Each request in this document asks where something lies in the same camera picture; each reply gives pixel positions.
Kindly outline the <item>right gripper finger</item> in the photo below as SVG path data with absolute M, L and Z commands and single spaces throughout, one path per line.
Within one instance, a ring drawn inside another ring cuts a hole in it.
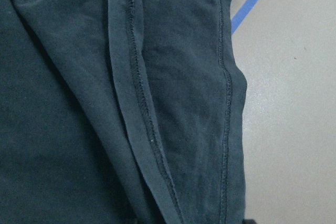
M 253 219 L 244 219 L 243 224 L 256 224 L 256 222 Z

